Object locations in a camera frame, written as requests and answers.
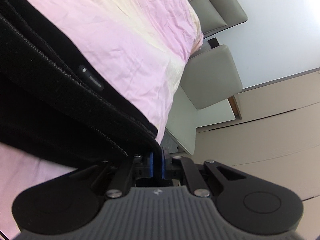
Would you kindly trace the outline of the black pants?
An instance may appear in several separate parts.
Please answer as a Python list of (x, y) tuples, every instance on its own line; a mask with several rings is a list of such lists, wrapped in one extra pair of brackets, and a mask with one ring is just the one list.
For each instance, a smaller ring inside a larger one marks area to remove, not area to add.
[(1, 0), (1, 142), (70, 167), (141, 155), (160, 177), (156, 129), (27, 0)]

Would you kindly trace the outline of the beige wardrobe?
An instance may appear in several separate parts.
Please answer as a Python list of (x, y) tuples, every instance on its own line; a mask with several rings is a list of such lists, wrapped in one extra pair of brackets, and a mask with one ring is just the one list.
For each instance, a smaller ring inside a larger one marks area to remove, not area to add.
[(212, 159), (287, 187), (303, 201), (298, 233), (319, 236), (319, 72), (241, 93), (242, 119), (199, 129), (193, 160)]

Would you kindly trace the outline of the grey padded chair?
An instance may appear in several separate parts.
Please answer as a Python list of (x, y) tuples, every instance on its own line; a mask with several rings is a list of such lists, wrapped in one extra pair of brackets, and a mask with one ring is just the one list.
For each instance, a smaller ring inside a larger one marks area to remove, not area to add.
[(242, 82), (226, 45), (220, 45), (189, 59), (165, 127), (179, 148), (195, 151), (199, 115), (205, 108), (242, 91)]

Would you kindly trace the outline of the pink floral duvet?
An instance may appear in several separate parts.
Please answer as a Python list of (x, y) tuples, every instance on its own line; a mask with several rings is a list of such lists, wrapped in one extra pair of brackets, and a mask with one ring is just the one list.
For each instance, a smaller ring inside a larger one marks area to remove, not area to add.
[[(190, 55), (202, 44), (187, 0), (27, 0), (65, 34), (120, 95), (155, 126), (160, 144), (173, 96)], [(137, 164), (128, 194), (107, 200), (97, 217), (72, 232), (21, 231), (12, 205), (24, 190), (83, 167), (39, 158), (1, 142), (1, 237), (4, 239), (178, 239), (185, 189), (161, 189), (149, 159)]]

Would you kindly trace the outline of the grey upholstered headboard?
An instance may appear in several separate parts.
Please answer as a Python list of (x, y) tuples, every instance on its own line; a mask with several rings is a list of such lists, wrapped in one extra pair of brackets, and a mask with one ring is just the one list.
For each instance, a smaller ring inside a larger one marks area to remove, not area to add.
[(248, 17), (238, 0), (188, 0), (205, 38), (245, 23)]

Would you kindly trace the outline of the black wall socket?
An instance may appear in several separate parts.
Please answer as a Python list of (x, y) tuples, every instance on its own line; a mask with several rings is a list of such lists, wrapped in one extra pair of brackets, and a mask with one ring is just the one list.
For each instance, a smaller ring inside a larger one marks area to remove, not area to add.
[(207, 42), (208, 42), (208, 44), (210, 45), (210, 48), (216, 48), (216, 47), (220, 46), (217, 38), (215, 38), (215, 37), (209, 39)]

